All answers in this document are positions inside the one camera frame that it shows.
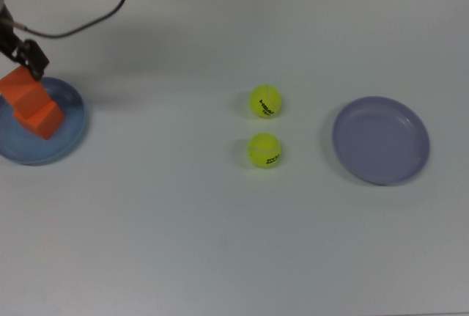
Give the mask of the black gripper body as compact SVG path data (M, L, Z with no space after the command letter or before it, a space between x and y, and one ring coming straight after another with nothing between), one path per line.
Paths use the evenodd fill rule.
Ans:
M21 40L13 31L13 19L4 0L1 0L1 52L10 60L17 60Z

